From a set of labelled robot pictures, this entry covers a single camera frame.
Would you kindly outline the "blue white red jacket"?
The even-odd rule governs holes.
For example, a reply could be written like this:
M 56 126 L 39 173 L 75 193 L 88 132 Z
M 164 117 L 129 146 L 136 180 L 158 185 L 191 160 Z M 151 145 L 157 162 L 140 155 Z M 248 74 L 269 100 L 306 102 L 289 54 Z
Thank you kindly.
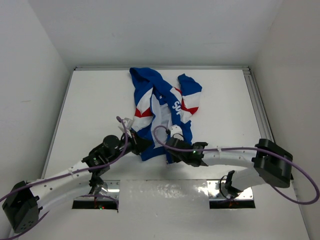
M 167 163 L 173 162 L 170 154 L 160 144 L 168 139 L 166 133 L 154 132 L 157 126 L 170 128 L 177 125 L 187 143 L 192 142 L 191 117 L 198 111 L 202 86 L 192 77 L 177 77 L 179 87 L 172 86 L 162 75 L 148 67 L 129 70 L 134 86 L 135 113 L 132 129 L 138 136 L 152 141 L 140 158 L 147 161 L 165 155 Z

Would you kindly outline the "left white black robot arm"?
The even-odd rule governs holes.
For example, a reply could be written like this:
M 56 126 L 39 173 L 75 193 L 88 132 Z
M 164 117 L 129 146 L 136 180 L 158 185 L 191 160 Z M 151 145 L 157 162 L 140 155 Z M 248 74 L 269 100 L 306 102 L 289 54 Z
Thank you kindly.
M 151 140 L 135 133 L 121 138 L 108 135 L 88 156 L 68 169 L 47 179 L 16 183 L 2 205 L 14 233 L 31 229 L 45 213 L 59 204 L 91 194 L 103 184 L 101 175 L 119 156 L 128 153 L 140 155 L 151 145 Z

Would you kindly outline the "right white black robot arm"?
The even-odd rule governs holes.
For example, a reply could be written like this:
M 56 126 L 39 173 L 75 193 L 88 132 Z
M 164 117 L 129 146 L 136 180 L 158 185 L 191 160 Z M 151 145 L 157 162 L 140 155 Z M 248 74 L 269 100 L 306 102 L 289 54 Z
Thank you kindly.
M 268 139 L 261 138 L 252 149 L 243 147 L 210 149 L 207 142 L 189 144 L 172 137 L 166 149 L 174 162 L 184 162 L 192 167 L 234 166 L 222 178 L 221 195 L 236 198 L 250 187 L 268 184 L 286 189 L 290 186 L 293 156 Z

